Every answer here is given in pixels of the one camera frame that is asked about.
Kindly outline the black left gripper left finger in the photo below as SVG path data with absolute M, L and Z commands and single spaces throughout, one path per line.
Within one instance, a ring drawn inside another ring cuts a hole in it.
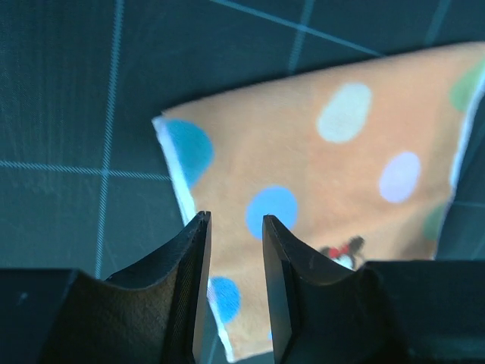
M 211 215 L 106 280 L 79 269 L 1 271 L 3 363 L 197 363 Z

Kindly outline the orange towel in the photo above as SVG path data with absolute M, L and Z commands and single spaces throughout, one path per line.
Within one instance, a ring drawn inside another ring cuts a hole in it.
M 184 222 L 212 213 L 208 300 L 228 362 L 272 349 L 262 224 L 334 262 L 432 259 L 484 95 L 465 42 L 210 96 L 153 119 Z

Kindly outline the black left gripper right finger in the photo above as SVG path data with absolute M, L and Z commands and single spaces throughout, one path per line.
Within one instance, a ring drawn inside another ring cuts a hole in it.
M 482 363 L 481 261 L 366 262 L 353 271 L 263 220 L 277 363 Z

